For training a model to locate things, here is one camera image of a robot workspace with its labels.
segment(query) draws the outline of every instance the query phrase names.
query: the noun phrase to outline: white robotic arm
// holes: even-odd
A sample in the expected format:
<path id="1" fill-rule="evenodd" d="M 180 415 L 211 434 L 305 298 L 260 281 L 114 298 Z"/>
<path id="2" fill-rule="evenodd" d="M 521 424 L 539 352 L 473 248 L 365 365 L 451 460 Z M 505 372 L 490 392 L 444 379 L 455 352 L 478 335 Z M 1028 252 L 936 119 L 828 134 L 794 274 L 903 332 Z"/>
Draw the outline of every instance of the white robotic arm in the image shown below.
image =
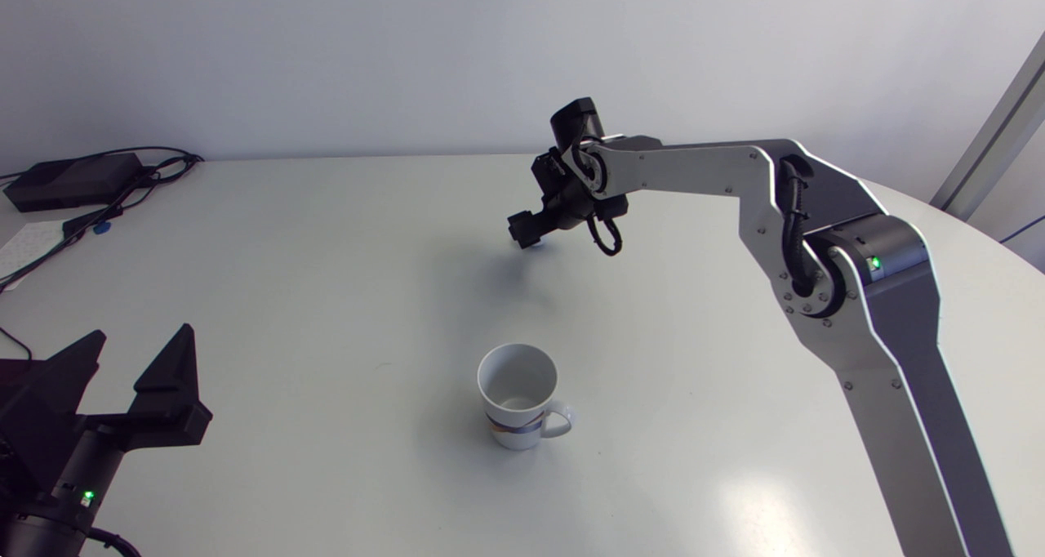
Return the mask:
<path id="1" fill-rule="evenodd" d="M 638 189 L 738 196 L 740 237 L 799 341 L 837 374 L 904 554 L 1013 554 L 936 344 L 939 294 L 914 227 L 793 140 L 605 137 L 589 98 L 553 115 L 552 129 L 557 146 L 533 165 L 544 209 L 508 218 L 521 248 L 586 223 L 616 255 L 613 218 Z"/>

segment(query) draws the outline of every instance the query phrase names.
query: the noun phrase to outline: black box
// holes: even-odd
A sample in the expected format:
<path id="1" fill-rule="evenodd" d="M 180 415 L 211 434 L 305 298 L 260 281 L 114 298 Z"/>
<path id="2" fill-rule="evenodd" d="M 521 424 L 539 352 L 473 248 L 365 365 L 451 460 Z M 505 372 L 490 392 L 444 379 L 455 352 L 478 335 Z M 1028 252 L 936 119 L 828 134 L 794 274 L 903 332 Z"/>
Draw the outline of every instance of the black box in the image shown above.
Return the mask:
<path id="1" fill-rule="evenodd" d="M 112 204 L 139 180 L 142 169 L 134 153 L 48 160 L 30 167 L 3 192 L 19 211 Z"/>

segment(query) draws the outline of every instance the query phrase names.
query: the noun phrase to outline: white mug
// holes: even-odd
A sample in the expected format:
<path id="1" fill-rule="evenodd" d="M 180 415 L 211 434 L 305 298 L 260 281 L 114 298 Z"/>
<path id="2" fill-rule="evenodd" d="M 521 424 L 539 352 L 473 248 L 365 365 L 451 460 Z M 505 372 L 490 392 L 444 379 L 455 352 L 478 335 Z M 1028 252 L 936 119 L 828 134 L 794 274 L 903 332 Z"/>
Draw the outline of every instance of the white mug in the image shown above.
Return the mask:
<path id="1" fill-rule="evenodd" d="M 541 439 L 561 437 L 577 420 L 574 409 L 553 399 L 559 373 L 555 361 L 536 346 L 497 346 L 479 364 L 478 379 L 490 432 L 509 449 L 528 449 Z M 566 423 L 549 428 L 550 413 L 558 413 Z"/>

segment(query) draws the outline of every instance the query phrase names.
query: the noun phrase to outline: white table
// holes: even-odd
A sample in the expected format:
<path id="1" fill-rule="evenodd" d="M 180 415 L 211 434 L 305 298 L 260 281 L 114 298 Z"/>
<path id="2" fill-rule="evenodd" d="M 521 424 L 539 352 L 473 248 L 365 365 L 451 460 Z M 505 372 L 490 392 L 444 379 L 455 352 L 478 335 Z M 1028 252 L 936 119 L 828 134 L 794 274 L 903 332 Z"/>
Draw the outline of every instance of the white table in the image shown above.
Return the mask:
<path id="1" fill-rule="evenodd" d="M 835 377 L 781 316 L 736 201 L 640 192 L 617 258 L 583 227 L 520 252 L 505 218 L 539 210 L 531 160 L 205 163 L 0 294 L 0 326 L 38 357 L 109 334 L 84 413 L 123 412 L 195 327 L 203 445 L 127 455 L 96 525 L 146 557 L 899 555 Z M 1014 549 L 1045 554 L 1045 281 L 873 188 L 930 241 Z M 474 370 L 502 342 L 558 361 L 573 433 L 493 443 Z"/>

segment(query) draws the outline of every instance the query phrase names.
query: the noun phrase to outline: mug handle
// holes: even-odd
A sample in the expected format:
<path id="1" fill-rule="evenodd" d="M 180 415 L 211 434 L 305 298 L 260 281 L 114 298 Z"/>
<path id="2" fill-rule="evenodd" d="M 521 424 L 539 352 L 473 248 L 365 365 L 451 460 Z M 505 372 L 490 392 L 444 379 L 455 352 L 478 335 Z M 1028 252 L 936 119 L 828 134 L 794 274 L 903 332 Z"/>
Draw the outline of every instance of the mug handle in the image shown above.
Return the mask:
<path id="1" fill-rule="evenodd" d="M 563 404 L 559 400 L 552 400 L 551 403 L 548 404 L 548 409 L 545 409 L 544 412 L 556 413 L 562 418 L 565 418 L 566 423 L 549 428 L 548 420 L 544 420 L 544 427 L 540 431 L 540 437 L 542 439 L 553 439 L 570 433 L 570 430 L 574 427 L 575 420 L 577 420 L 577 413 L 574 413 L 574 409 L 570 407 L 570 404 Z"/>

